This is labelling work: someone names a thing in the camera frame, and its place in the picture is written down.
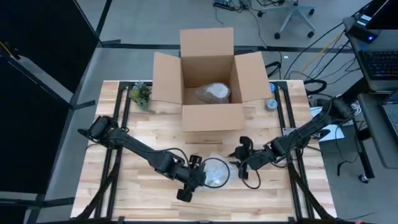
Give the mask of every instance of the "open cardboard box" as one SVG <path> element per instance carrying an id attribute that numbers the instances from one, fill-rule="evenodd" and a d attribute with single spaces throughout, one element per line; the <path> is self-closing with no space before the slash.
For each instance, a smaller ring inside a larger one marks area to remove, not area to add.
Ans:
<path id="1" fill-rule="evenodd" d="M 234 56 L 233 29 L 180 31 L 181 58 L 155 52 L 152 100 L 182 105 L 183 131 L 245 127 L 242 103 L 271 97 L 260 52 Z M 228 104 L 208 104 L 195 88 L 225 83 Z"/>

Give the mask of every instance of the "wooden tabletop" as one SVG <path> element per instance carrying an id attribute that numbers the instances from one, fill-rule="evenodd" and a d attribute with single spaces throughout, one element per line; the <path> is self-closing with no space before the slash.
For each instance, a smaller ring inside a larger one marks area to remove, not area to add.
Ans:
<path id="1" fill-rule="evenodd" d="M 295 122 L 299 127 L 311 119 L 307 96 L 301 80 L 287 81 L 287 83 Z M 113 115 L 118 85 L 117 81 L 103 83 L 96 117 Z M 280 94 L 285 122 L 289 126 L 283 92 Z M 121 124 L 125 97 L 126 93 L 123 95 L 119 124 Z M 263 144 L 281 135 L 278 113 L 266 111 L 264 103 L 264 100 L 243 103 L 246 129 L 239 131 L 183 133 L 181 106 L 158 101 L 150 104 L 150 109 L 155 113 L 141 112 L 132 102 L 127 126 L 131 136 L 154 149 L 178 147 L 183 149 L 188 157 L 197 154 L 204 159 L 211 153 L 227 156 L 239 145 L 240 136 L 249 136 L 254 141 L 254 148 L 261 149 Z M 315 141 L 311 141 L 310 145 L 319 148 Z M 71 217 L 82 212 L 98 190 L 105 153 L 106 149 L 99 145 L 87 150 Z M 303 161 L 310 190 L 327 212 L 335 217 L 321 153 L 305 148 Z M 222 189 L 197 189 L 192 201 L 185 203 L 176 199 L 177 190 L 182 188 L 181 182 L 166 179 L 156 173 L 147 161 L 123 149 L 113 219 L 125 216 L 126 220 L 142 221 L 286 222 L 287 217 L 294 217 L 287 169 L 268 164 L 259 169 L 259 173 L 262 181 L 260 189 L 248 189 L 235 176 L 231 177 Z M 257 185 L 257 181 L 256 174 L 249 172 L 248 184 Z M 108 195 L 109 189 L 104 198 L 103 216 L 106 213 Z M 300 199 L 303 214 L 306 214 L 302 195 Z"/>

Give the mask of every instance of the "green plant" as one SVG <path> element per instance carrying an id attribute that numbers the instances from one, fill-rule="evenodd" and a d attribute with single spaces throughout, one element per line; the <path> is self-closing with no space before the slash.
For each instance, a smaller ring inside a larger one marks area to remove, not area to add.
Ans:
<path id="1" fill-rule="evenodd" d="M 149 97 L 152 88 L 145 85 L 144 82 L 137 82 L 129 92 L 129 98 L 137 104 L 142 111 L 147 111 L 149 106 Z"/>

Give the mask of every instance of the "clear plastic bag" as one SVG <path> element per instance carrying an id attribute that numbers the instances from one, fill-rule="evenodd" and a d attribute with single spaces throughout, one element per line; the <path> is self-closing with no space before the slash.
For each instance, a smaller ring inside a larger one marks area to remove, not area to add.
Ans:
<path id="1" fill-rule="evenodd" d="M 212 83 L 195 90 L 195 94 L 201 100 L 211 104 L 229 103 L 229 93 L 230 90 L 224 83 Z"/>
<path id="2" fill-rule="evenodd" d="M 236 179 L 236 177 L 238 176 L 238 168 L 236 168 L 235 166 L 232 166 L 228 162 L 228 160 L 226 160 L 224 157 L 222 157 L 216 153 L 211 153 L 209 158 L 221 159 L 228 165 L 229 179 L 226 184 L 231 182 L 231 180 Z M 227 170 L 225 164 L 218 160 L 215 160 L 215 159 L 210 159 L 210 160 L 206 161 L 204 171 L 206 172 L 205 184 L 212 186 L 212 187 L 220 186 L 228 178 L 228 170 Z"/>

